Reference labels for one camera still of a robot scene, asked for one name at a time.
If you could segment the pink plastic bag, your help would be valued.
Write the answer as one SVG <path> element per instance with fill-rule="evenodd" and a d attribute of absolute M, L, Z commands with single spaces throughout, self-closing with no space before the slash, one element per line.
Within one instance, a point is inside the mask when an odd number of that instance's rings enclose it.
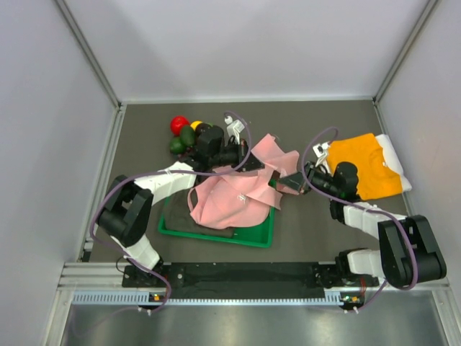
<path fill-rule="evenodd" d="M 205 192 L 197 193 L 200 202 L 215 203 L 225 211 L 243 208 L 250 202 L 280 208 L 282 193 L 269 185 L 274 174 L 286 177 L 295 172 L 299 153 L 285 153 L 276 143 L 276 138 L 266 134 L 251 150 L 264 164 L 262 169 L 251 172 L 231 172 L 217 177 L 213 185 L 206 184 Z"/>

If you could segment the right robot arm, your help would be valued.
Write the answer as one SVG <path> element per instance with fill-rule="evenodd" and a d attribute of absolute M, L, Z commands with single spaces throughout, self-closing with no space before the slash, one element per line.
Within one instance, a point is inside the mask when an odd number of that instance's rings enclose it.
<path fill-rule="evenodd" d="M 300 194 L 319 192 L 329 201 L 332 219 L 376 238 L 377 250 L 352 249 L 336 257 L 336 276 L 344 285 L 362 275 L 386 280 L 398 289 L 440 280 L 447 265 L 428 219 L 386 212 L 361 200 L 357 168 L 341 162 L 333 174 L 309 161 L 303 170 L 282 177 L 278 183 Z"/>

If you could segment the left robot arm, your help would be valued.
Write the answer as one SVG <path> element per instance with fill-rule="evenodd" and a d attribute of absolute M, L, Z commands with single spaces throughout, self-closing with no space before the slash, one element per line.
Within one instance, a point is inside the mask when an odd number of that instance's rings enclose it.
<path fill-rule="evenodd" d="M 264 168 L 247 141 L 237 134 L 225 140 L 224 130 L 206 125 L 196 136 L 192 150 L 170 167 L 148 176 L 128 178 L 120 175 L 112 183 L 95 216 L 95 224 L 120 246 L 122 253 L 139 268 L 138 277 L 146 285 L 163 279 L 162 259 L 146 236 L 151 208 L 157 202 L 188 190 L 196 176 L 212 176 L 212 169 L 227 167 L 226 174 Z"/>

